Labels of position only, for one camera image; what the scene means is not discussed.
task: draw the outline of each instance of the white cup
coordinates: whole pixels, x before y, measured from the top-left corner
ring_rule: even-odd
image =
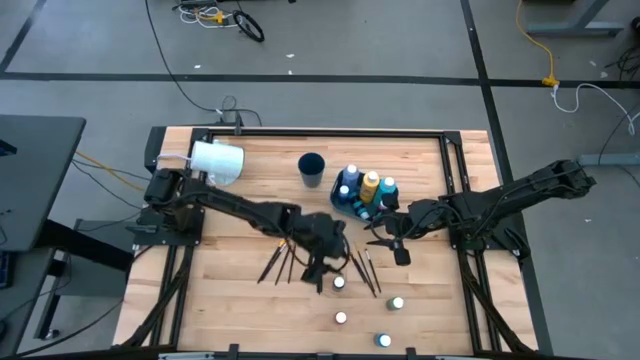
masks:
[[[191,168],[206,171],[213,185],[230,185],[242,172],[244,149],[222,144],[214,140],[213,144],[196,141],[191,152]]]

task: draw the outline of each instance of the yellow bottle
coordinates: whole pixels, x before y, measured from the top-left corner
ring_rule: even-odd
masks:
[[[380,184],[380,177],[375,171],[369,171],[362,178],[362,186],[360,186],[360,200],[362,200],[363,203],[369,204],[373,201],[373,197],[376,195],[376,191],[378,190],[378,184]]]

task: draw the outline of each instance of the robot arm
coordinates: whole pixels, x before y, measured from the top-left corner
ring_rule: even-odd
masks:
[[[411,203],[408,213],[395,212],[397,199],[386,195],[387,214],[378,217],[373,227],[385,225],[393,239],[378,237],[373,245],[394,251],[397,265],[409,265],[411,258],[404,239],[418,239],[429,232],[448,228],[452,243],[461,249],[483,249],[494,236],[500,220],[549,198],[575,199],[586,195],[595,180],[574,161],[556,161],[533,174],[484,192],[462,192],[440,196],[438,200]]]
[[[334,221],[326,213],[302,215],[300,206],[295,204],[253,202],[209,187],[185,176],[182,170],[156,171],[144,199],[154,211],[164,215],[164,226],[169,230],[188,231],[194,205],[200,205],[243,219],[267,236],[291,239],[309,253],[302,281],[318,286],[323,274],[338,272],[324,264],[325,257],[348,259],[343,221]]]

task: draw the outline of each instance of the concrete floor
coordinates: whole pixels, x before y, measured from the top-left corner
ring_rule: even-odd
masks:
[[[35,0],[0,1],[0,53],[5,51]],[[235,30],[206,30],[179,21],[171,0],[150,0],[160,41],[172,70],[183,74],[407,75],[477,77],[459,2],[447,0],[243,1],[267,41],[254,43]],[[232,2],[226,8],[235,8]],[[516,1],[471,0],[489,77],[539,79],[548,73],[546,54],[515,28]],[[634,0],[609,4],[599,18],[625,24],[640,15]],[[562,7],[526,5],[524,21],[566,16]],[[557,76],[613,80],[603,66],[629,46],[625,31],[615,39],[544,39],[556,55]],[[295,54],[292,59],[285,55]],[[39,73],[165,74],[142,0],[47,0],[8,71]],[[478,86],[331,83],[224,83],[183,85],[205,106],[234,95],[239,107],[258,111],[265,126],[348,126],[486,129]],[[514,176],[556,159],[600,150],[620,111],[594,90],[581,93],[582,109],[564,114],[548,89],[497,88],[493,94]],[[637,91],[612,90],[627,109]],[[573,89],[560,102],[573,106]],[[113,167],[144,174],[143,148],[153,125],[210,123],[170,82],[0,80],[0,112],[68,115],[87,119],[80,150]],[[255,119],[245,118],[248,124]],[[640,142],[621,126],[609,151],[638,151]],[[640,176],[640,170],[630,169]],[[634,358],[640,324],[640,245],[636,201],[640,189],[617,168],[588,169],[598,181],[589,196],[552,200],[524,213],[554,352],[588,358]],[[139,194],[96,173],[131,201]],[[119,219],[131,209],[74,168],[69,170],[51,217]],[[54,326],[72,332],[117,299],[63,298]],[[117,312],[51,353],[106,348]],[[22,349],[42,345],[27,330]]]

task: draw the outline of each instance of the wooden table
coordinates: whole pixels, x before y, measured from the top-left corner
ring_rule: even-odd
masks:
[[[191,131],[190,127],[167,128],[161,153],[187,155]],[[498,185],[487,133],[462,131],[461,136],[471,188],[481,191]],[[347,285],[339,293],[331,289],[329,275],[325,276],[325,291],[316,294],[314,286],[299,281],[303,269],[298,264],[290,284],[281,279],[274,286],[283,257],[267,280],[256,284],[279,240],[208,210],[202,242],[195,250],[179,350],[226,351],[230,344],[238,343],[241,351],[256,352],[403,354],[405,348],[415,347],[418,354],[472,353],[457,256],[447,233],[439,231],[407,241],[412,264],[398,267],[389,250],[366,245],[372,235],[363,230],[363,223],[335,212],[328,201],[335,177],[350,163],[363,171],[393,176],[400,189],[401,210],[413,200],[436,199],[446,193],[437,141],[245,135],[216,139],[241,146],[246,152],[241,178],[224,190],[253,201],[296,203],[304,213],[324,211],[344,220],[352,248],[368,248],[371,253],[382,294],[374,299],[352,264],[344,271]],[[306,152],[317,152],[326,160],[324,180],[315,189],[303,186],[297,170],[297,160]],[[450,157],[457,174],[455,154]],[[161,167],[184,165],[177,159],[159,163]],[[156,246],[133,265],[114,343],[127,339],[155,304],[166,252],[166,247]],[[523,342],[535,348],[516,260],[505,251],[487,251],[485,257],[496,307]],[[402,310],[385,309],[385,301],[392,296],[405,299]],[[484,348],[488,349],[484,313],[479,305],[476,308]],[[346,312],[346,324],[335,323],[338,311]],[[170,305],[165,318],[170,320],[172,312]],[[165,342],[169,323],[164,323]],[[374,345],[374,334],[379,332],[391,335],[390,348]]]

